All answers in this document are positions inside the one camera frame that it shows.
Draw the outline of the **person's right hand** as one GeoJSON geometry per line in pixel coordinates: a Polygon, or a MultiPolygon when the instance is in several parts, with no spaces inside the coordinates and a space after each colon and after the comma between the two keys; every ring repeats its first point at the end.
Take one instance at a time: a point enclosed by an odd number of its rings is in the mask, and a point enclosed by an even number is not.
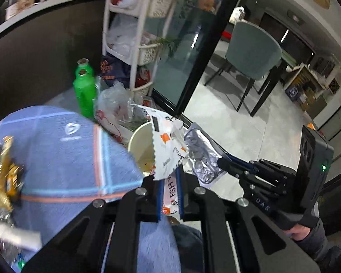
{"type": "Polygon", "coordinates": [[[296,224],[289,230],[284,230],[286,236],[297,242],[304,240],[310,234],[310,232],[311,229],[309,227],[300,224],[296,224]]]}

